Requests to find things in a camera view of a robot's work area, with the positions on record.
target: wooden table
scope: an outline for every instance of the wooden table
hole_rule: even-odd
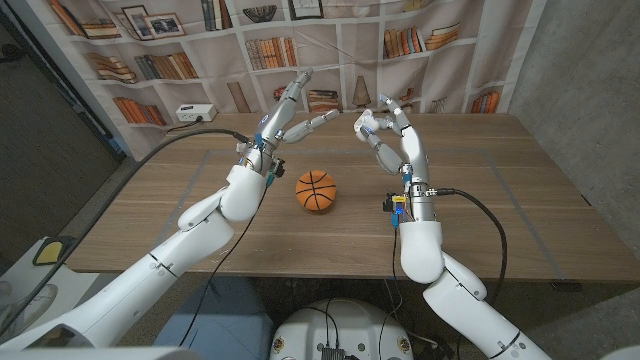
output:
[[[252,135],[260,115],[218,115],[204,126]],[[311,118],[299,114],[292,124]],[[382,212],[400,176],[386,174],[342,114],[298,144],[280,146],[285,176],[221,266],[226,275],[381,278],[391,275],[393,228]],[[536,141],[509,115],[410,115],[427,147],[434,187],[483,201],[509,242],[508,279],[640,280],[640,263],[581,197]],[[391,132],[381,136],[396,149]],[[68,261],[83,272],[121,272],[177,230],[182,212],[226,185],[238,160],[235,139],[206,134],[161,151],[133,178]],[[337,198],[322,215],[303,209],[294,189],[309,170],[329,172]],[[443,248],[484,279],[500,269],[494,225],[467,200],[437,198]],[[245,224],[234,224],[236,237]],[[212,271],[229,246],[191,271]]]

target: orange basketball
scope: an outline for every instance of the orange basketball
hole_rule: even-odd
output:
[[[298,180],[296,197],[309,210],[326,209],[336,198],[336,182],[324,171],[309,171]]]

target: bookshelf backdrop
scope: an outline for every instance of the bookshelf backdrop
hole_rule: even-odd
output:
[[[300,112],[381,111],[381,92],[409,112],[506,112],[545,5],[311,1],[319,11],[299,0],[27,1],[136,159],[178,123],[179,105],[267,112],[278,88],[308,67],[315,73]]]

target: wire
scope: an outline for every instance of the wire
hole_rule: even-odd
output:
[[[413,336],[414,338],[420,339],[420,340],[422,340],[424,342],[427,342],[427,343],[431,344],[431,347],[434,348],[434,349],[436,349],[436,348],[438,348],[438,346],[440,346],[440,345],[438,345],[437,342],[435,342],[435,341],[433,341],[431,339],[428,339],[426,337],[422,337],[422,336],[420,336],[420,335],[418,335],[418,334],[416,334],[414,332],[408,331],[408,330],[405,330],[405,331],[407,331],[407,334]]]
[[[402,293],[400,293],[400,288],[398,287],[398,278],[396,277],[396,248],[398,245],[398,228],[394,228],[393,230],[393,255],[391,258],[391,271],[393,272],[393,282],[396,285],[396,290],[398,291],[398,295],[400,296],[400,303],[398,306],[393,308],[390,313],[388,313],[384,320],[382,320],[382,328],[380,328],[380,338],[378,339],[378,358],[382,359],[382,354],[380,353],[380,343],[382,342],[382,332],[384,331],[384,324],[387,322],[387,318],[391,316],[391,314],[395,315],[396,321],[398,321],[398,309],[402,306]],[[384,280],[384,284],[387,286],[387,290],[389,291],[389,297],[391,297],[391,306],[394,305],[393,296],[391,296],[391,289],[389,289],[389,284],[387,284],[387,280]]]
[[[380,329],[380,337],[378,338],[378,359],[382,360],[382,353],[380,352],[380,344],[382,343],[382,332],[384,331],[384,324],[387,322],[387,318],[389,315],[384,317],[382,320],[382,328]]]
[[[398,296],[400,297],[400,304],[398,304],[396,309],[394,309],[391,313],[389,313],[389,315],[393,314],[394,317],[396,318],[396,321],[398,321],[400,323],[400,320],[398,320],[398,312],[397,312],[397,310],[402,305],[403,299],[402,299],[402,293],[400,292],[400,288],[398,287],[398,279],[396,277],[396,267],[395,267],[396,248],[397,248],[397,245],[398,245],[398,229],[394,229],[394,234],[393,235],[394,235],[394,239],[393,239],[393,262],[391,264],[391,270],[393,272],[393,281],[394,281],[395,286],[396,286],[396,291],[398,292]],[[391,288],[389,288],[389,284],[387,283],[386,279],[384,280],[384,284],[387,287],[387,292],[389,293],[389,298],[391,298],[391,304],[393,306],[394,301],[393,301],[393,296],[391,295]],[[420,335],[417,335],[417,334],[415,334],[415,333],[413,333],[411,331],[407,331],[407,334],[431,344],[431,347],[433,349],[436,349],[439,346],[437,342],[435,342],[435,341],[433,341],[431,339],[428,339],[426,337],[422,337]]]
[[[495,215],[493,215],[491,210],[489,210],[489,208],[487,208],[480,200],[476,199],[471,194],[468,194],[462,190],[452,189],[452,188],[436,189],[436,195],[438,196],[454,195],[454,194],[460,195],[466,198],[467,200],[474,203],[477,207],[479,207],[480,210],[482,210],[489,217],[489,219],[491,219],[493,224],[498,229],[498,232],[500,233],[500,243],[502,246],[502,263],[500,265],[500,275],[498,276],[498,283],[496,284],[496,290],[493,292],[493,295],[491,296],[489,301],[487,301],[489,305],[493,306],[496,302],[496,299],[498,298],[498,294],[500,293],[500,289],[502,288],[502,284],[504,283],[504,277],[507,272],[507,257],[508,257],[507,256],[507,235],[504,232],[504,228],[502,227],[502,224],[500,224],[500,221],[498,220],[498,218],[496,218]],[[462,334],[458,336],[458,340],[456,341],[456,357],[458,358],[458,360],[460,360],[460,342],[461,341],[462,341]]]
[[[220,266],[222,265],[222,263],[225,260],[227,260],[229,255],[231,255],[231,253],[233,252],[233,250],[235,250],[235,248],[238,246],[238,244],[240,244],[240,240],[242,240],[242,238],[244,237],[244,234],[247,233],[247,230],[249,230],[249,226],[251,226],[251,223],[253,222],[253,219],[255,219],[256,215],[258,214],[258,210],[260,209],[260,205],[262,205],[262,201],[264,200],[264,196],[266,194],[267,194],[267,189],[265,188],[264,192],[262,193],[262,198],[260,198],[260,202],[258,203],[258,209],[256,209],[256,213],[251,217],[251,220],[249,220],[249,223],[247,223],[247,226],[244,228],[244,231],[242,232],[242,234],[238,238],[238,241],[236,241],[236,243],[233,244],[233,247],[222,258],[222,260],[220,260],[220,262],[218,263],[216,268],[213,269],[213,272],[211,273],[211,276],[209,276],[209,280],[207,280],[207,283],[211,283],[211,280],[213,280],[213,276],[216,274],[218,269],[220,269]],[[193,327],[193,324],[196,322],[196,318],[198,317],[198,313],[200,312],[200,307],[202,306],[202,303],[204,302],[205,295],[207,295],[207,287],[204,288],[204,291],[202,292],[202,295],[200,296],[200,301],[198,301],[198,306],[196,307],[196,311],[193,313],[193,318],[191,318],[191,323],[189,324],[189,327],[187,328],[187,331],[184,333],[184,336],[182,337],[182,340],[180,340],[180,345],[178,345],[178,346],[182,346],[182,344],[184,344],[184,341],[187,339],[187,336],[189,336],[189,332],[191,332],[191,328]]]
[[[11,326],[11,324],[13,324],[13,322],[18,318],[18,316],[20,316],[20,314],[24,311],[24,309],[26,309],[26,307],[29,305],[29,303],[36,296],[38,296],[40,291],[45,287],[45,285],[47,285],[47,283],[51,280],[51,278],[55,275],[55,273],[65,263],[65,261],[67,261],[69,256],[71,256],[71,254],[73,253],[73,251],[78,247],[78,245],[80,245],[80,243],[82,243],[82,240],[84,240],[84,238],[87,236],[89,231],[91,231],[91,229],[96,225],[98,220],[100,220],[100,217],[102,217],[102,214],[104,214],[104,212],[107,210],[109,205],[111,205],[111,203],[115,200],[115,198],[118,196],[118,194],[120,194],[120,192],[125,187],[125,185],[127,185],[127,183],[131,180],[131,178],[133,178],[133,176],[138,172],[138,170],[140,170],[142,168],[142,166],[144,164],[146,164],[147,161],[149,161],[149,159],[151,159],[154,155],[156,155],[160,150],[164,149],[165,147],[167,147],[170,144],[173,144],[176,141],[179,141],[179,140],[182,140],[184,138],[188,138],[188,137],[191,137],[191,136],[194,136],[194,135],[209,134],[209,133],[228,134],[228,135],[231,135],[231,136],[235,137],[236,139],[238,139],[241,142],[245,142],[246,143],[246,142],[249,141],[249,139],[246,136],[244,136],[244,135],[242,135],[242,134],[240,134],[238,132],[231,131],[231,130],[226,130],[226,129],[200,129],[200,130],[195,130],[195,131],[191,131],[191,132],[188,132],[188,133],[177,135],[176,137],[174,137],[174,138],[172,138],[170,140],[167,140],[167,141],[159,144],[158,146],[156,146],[153,150],[151,150],[151,152],[147,156],[144,157],[144,159],[142,159],[140,162],[136,163],[136,165],[124,177],[122,183],[120,183],[120,185],[118,185],[113,190],[113,192],[111,193],[111,195],[109,195],[109,197],[104,202],[104,204],[100,207],[100,209],[98,209],[98,212],[96,213],[96,215],[91,219],[91,221],[89,221],[89,224],[87,224],[87,226],[82,230],[82,232],[80,233],[80,236],[78,237],[78,240],[71,244],[69,249],[67,249],[67,251],[62,254],[60,259],[51,267],[51,270],[49,270],[49,272],[44,276],[44,278],[42,278],[40,283],[38,283],[38,285],[33,289],[33,291],[31,291],[31,293],[29,295],[27,295],[27,297],[25,297],[25,299],[20,303],[18,308],[9,317],[9,319],[4,322],[4,324],[0,328],[0,334],[4,334],[7,331],[7,329]]]
[[[329,319],[331,319],[331,322],[333,323],[333,328],[336,330],[336,349],[338,348],[338,344],[340,343],[338,341],[338,325],[336,325],[336,321],[333,319],[333,316],[331,316],[331,314],[329,314],[328,312],[324,311],[324,310],[320,310],[317,307],[313,307],[313,306],[304,306],[302,307],[302,309],[311,309],[311,310],[315,310],[315,311],[320,311],[321,313],[325,314],[325,317],[328,316]],[[327,344],[329,344],[329,333],[327,332]]]
[[[171,132],[171,131],[174,131],[174,130],[180,130],[180,129],[188,128],[188,127],[190,127],[190,126],[193,126],[193,125],[195,125],[195,124],[199,124],[199,123],[201,123],[201,122],[202,122],[202,116],[198,116],[198,117],[196,118],[196,121],[191,122],[191,123],[188,123],[187,125],[182,125],[182,126],[176,126],[176,127],[173,127],[173,128],[171,128],[171,129],[167,130],[167,132]]]
[[[329,298],[329,301],[327,301],[327,307],[325,308],[324,313],[324,321],[327,324],[327,347],[329,347],[329,320],[327,319],[327,317],[329,316],[329,304],[331,304],[331,300],[333,300],[332,297]],[[336,349],[338,349],[339,347],[340,343],[338,342],[338,335],[336,335]]]

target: white robotic arm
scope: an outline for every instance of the white robotic arm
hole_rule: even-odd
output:
[[[380,101],[388,106],[395,120],[374,118],[371,110],[366,110],[354,124],[354,130],[358,139],[373,148],[385,171],[392,175],[402,173],[402,198],[408,201],[411,216],[409,221],[400,222],[398,213],[392,215],[393,225],[400,229],[402,269],[413,281],[432,283],[423,293],[425,301],[488,358],[549,359],[484,301],[487,290],[480,279],[442,251],[442,229],[433,206],[436,191],[429,187],[428,160],[422,141],[393,100],[381,94]],[[404,158],[375,135],[378,129],[392,129],[402,137]]]
[[[238,165],[227,176],[228,186],[187,209],[179,230],[94,297],[72,311],[2,344],[0,351],[27,347],[107,347],[114,345],[189,268],[206,259],[233,237],[228,224],[251,219],[273,177],[280,177],[284,161],[273,151],[286,134],[283,128],[295,115],[300,89],[312,70],[291,82],[280,102],[259,123],[253,142],[238,144]],[[313,127],[335,117],[334,112],[298,126],[291,138],[297,142]]]

